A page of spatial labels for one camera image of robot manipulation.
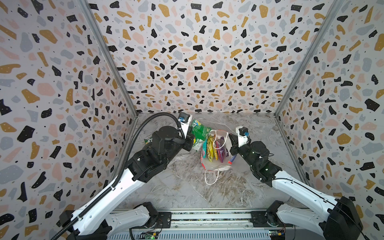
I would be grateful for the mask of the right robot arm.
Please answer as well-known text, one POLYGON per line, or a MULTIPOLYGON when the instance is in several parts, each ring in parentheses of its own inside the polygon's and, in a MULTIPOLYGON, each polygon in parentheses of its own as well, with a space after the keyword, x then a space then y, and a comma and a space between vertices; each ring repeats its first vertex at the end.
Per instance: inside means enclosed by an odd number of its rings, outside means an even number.
POLYGON ((305 205, 305 209, 274 201, 266 210, 272 226, 299 226, 326 240, 356 240, 363 235, 363 224, 354 203, 346 198, 335 198, 322 193, 294 178, 269 160, 270 151, 261 141, 252 142, 247 128, 230 134, 230 153, 241 156, 260 182, 280 190, 305 205))

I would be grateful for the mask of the red paper bag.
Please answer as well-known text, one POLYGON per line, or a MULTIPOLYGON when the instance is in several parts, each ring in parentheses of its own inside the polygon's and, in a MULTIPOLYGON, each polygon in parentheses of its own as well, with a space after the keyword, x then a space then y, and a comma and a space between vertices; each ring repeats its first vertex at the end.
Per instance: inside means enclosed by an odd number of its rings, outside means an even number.
POLYGON ((230 134, 223 130, 211 130, 201 147, 201 164, 206 185, 214 185, 221 172, 232 168, 236 155, 230 153, 230 134))

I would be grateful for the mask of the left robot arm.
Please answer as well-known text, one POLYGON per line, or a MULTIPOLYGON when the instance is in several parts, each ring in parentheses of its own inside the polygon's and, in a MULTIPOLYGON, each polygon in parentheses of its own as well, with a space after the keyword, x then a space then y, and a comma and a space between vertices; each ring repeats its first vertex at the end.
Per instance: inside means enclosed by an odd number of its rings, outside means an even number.
POLYGON ((177 129, 161 127, 154 132, 152 142, 122 165, 112 183, 80 209, 61 214, 62 229, 53 239, 69 232, 68 240, 106 240, 133 228, 162 227, 159 212, 150 202, 121 213, 113 211, 130 194, 164 171, 181 150, 190 151, 194 138, 191 128, 185 124, 177 129))

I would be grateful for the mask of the yellow green Fox's candy bag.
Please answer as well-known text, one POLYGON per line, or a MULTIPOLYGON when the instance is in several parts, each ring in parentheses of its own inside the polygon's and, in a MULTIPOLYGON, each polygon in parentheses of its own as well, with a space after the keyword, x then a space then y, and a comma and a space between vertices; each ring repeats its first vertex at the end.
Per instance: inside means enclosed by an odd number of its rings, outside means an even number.
POLYGON ((144 139, 144 143, 145 143, 145 144, 149 144, 149 143, 151 143, 152 141, 153 141, 153 138, 152 138, 152 137, 148 137, 148 138, 144 139))

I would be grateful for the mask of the green snack packet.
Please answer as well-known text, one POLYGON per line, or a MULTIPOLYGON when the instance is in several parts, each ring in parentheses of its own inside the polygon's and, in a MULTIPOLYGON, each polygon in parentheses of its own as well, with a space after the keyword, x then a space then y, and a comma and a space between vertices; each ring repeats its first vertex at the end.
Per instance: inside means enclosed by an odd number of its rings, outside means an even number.
POLYGON ((194 144, 192 149, 198 151, 205 140, 208 139, 209 134, 212 128, 204 126, 198 120, 194 119, 192 122, 192 131, 191 133, 195 136, 194 144))

